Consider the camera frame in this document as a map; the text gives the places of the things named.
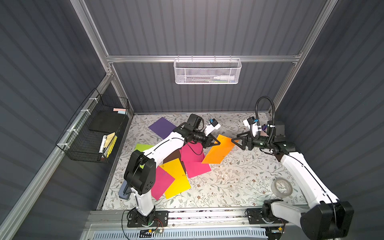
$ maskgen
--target green paper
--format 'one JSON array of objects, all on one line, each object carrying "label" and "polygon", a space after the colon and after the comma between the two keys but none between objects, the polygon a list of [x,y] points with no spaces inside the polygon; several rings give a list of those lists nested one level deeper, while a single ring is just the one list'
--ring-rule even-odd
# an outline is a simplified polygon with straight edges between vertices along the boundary
[{"label": "green paper", "polygon": [[136,144],[136,147],[135,147],[135,149],[134,149],[134,151],[135,150],[139,150],[140,152],[142,152],[142,151],[145,151],[145,150],[147,150],[147,149],[150,149],[151,147],[153,147],[154,145],[146,145],[146,144],[140,144],[140,143],[138,143],[138,144]]}]

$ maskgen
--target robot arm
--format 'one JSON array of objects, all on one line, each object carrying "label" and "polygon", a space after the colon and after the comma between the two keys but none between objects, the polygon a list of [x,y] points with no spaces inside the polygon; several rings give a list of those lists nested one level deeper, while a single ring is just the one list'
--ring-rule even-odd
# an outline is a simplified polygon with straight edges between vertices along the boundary
[{"label": "robot arm", "polygon": [[[257,104],[261,98],[267,98],[272,104],[272,121],[268,121],[267,135],[261,136],[261,127],[257,115]],[[238,134],[232,142],[245,150],[254,147],[268,149],[267,154],[274,155],[292,174],[305,196],[310,209],[286,204],[281,199],[266,200],[262,216],[268,222],[278,218],[285,219],[302,228],[311,240],[332,239],[347,236],[353,216],[349,202],[341,202],[319,179],[306,162],[303,154],[291,142],[285,140],[284,124],[274,119],[273,101],[261,97],[256,103],[256,118],[244,120],[250,131]]]},{"label": "robot arm", "polygon": [[142,225],[150,225],[155,216],[151,189],[156,179],[156,168],[163,160],[184,143],[199,142],[204,148],[219,145],[220,142],[211,132],[220,127],[215,119],[210,119],[204,131],[198,130],[202,118],[191,114],[187,122],[176,127],[163,141],[152,148],[140,152],[134,151],[129,159],[124,179],[127,187],[124,194],[135,194],[137,200],[137,217]]}]

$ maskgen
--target orange paper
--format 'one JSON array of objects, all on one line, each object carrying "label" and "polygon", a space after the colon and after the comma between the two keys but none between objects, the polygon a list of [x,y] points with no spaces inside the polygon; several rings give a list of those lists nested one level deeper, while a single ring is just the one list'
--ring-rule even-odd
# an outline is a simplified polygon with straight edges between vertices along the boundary
[{"label": "orange paper", "polygon": [[213,146],[202,163],[220,164],[235,146],[230,138],[223,135],[219,135],[217,140],[220,142],[220,145]]}]

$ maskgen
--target pink paper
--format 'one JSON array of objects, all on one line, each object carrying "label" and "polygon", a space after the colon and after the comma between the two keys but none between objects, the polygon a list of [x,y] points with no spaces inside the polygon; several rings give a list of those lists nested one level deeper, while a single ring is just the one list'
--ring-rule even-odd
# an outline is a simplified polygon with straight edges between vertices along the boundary
[{"label": "pink paper", "polygon": [[196,144],[193,144],[191,142],[187,143],[180,149],[181,161],[183,161],[184,163],[186,162],[201,163],[204,159],[204,153],[202,153],[202,150],[203,150],[203,146],[199,142]]},{"label": "pink paper", "polygon": [[152,187],[152,197],[159,200],[175,179],[161,167],[156,168],[156,180]]},{"label": "pink paper", "polygon": [[184,162],[184,165],[189,178],[196,177],[200,174],[211,171],[211,167],[209,166],[209,164],[203,164],[197,161]]}]

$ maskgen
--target floral tablecloth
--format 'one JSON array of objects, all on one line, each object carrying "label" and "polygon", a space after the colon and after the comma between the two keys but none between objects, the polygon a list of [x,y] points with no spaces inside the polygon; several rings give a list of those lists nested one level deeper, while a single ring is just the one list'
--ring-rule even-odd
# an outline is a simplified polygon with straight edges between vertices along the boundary
[{"label": "floral tablecloth", "polygon": [[[221,113],[199,114],[205,122],[215,118],[221,125],[218,134],[234,138],[236,134],[245,132],[243,120],[254,113]],[[162,139],[148,127],[164,117],[176,126],[186,122],[189,114],[135,115],[129,129],[124,147],[117,164],[115,174],[109,187],[102,209],[131,209],[136,206],[135,198],[120,199],[118,192],[123,183],[123,175],[129,157],[137,143],[155,145]],[[260,122],[267,122],[265,113],[260,113]],[[202,208],[202,207],[237,207],[261,206],[264,200],[274,199],[271,184],[275,177],[287,179],[293,186],[293,193],[284,201],[293,204],[306,204],[303,194],[292,175],[275,157],[261,152],[258,148],[252,151],[241,150],[235,146],[221,164],[210,164],[212,171],[190,178],[191,189],[170,199],[162,196],[158,201],[153,198],[157,209],[165,208]]]}]

